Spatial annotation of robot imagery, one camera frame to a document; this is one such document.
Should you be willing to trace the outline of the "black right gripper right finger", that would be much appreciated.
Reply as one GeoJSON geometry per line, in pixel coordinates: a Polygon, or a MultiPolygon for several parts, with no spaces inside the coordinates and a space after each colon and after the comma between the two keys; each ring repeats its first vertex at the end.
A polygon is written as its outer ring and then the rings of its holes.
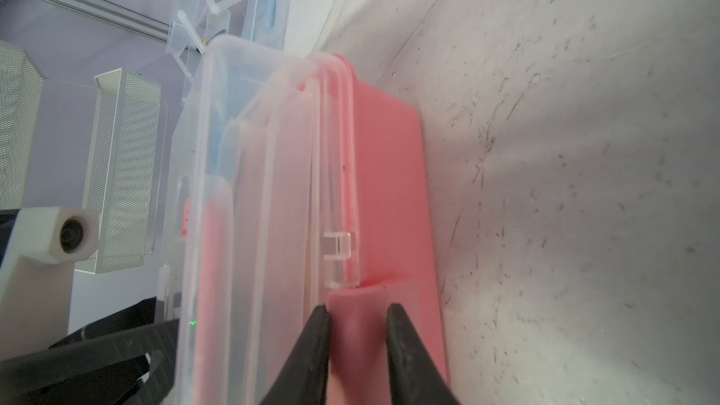
{"type": "Polygon", "coordinates": [[[401,304],[387,310],[386,350],[392,404],[459,404],[401,304]]]}

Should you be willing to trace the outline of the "pink toolbox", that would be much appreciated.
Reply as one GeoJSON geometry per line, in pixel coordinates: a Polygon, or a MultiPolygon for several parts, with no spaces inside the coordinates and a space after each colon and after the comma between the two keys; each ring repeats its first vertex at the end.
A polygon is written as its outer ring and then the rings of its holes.
{"type": "Polygon", "coordinates": [[[387,315],[403,307],[448,378],[421,118],[351,62],[240,37],[204,51],[189,148],[176,404],[258,404],[317,308],[326,402],[388,404],[387,315]]]}

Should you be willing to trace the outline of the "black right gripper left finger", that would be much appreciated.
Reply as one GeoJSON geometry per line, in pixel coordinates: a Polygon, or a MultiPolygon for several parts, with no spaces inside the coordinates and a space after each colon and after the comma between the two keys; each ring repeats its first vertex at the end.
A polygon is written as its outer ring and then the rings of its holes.
{"type": "Polygon", "coordinates": [[[331,316],[325,305],[317,306],[288,356],[277,380],[261,404],[326,403],[331,349],[331,316]]]}

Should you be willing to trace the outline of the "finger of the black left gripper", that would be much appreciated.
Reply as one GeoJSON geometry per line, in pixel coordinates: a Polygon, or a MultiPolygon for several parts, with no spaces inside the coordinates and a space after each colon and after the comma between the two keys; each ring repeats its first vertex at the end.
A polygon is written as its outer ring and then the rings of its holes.
{"type": "Polygon", "coordinates": [[[178,320],[160,322],[3,361],[1,401],[149,354],[147,382],[127,402],[162,403],[174,386],[178,328],[178,320]]]}

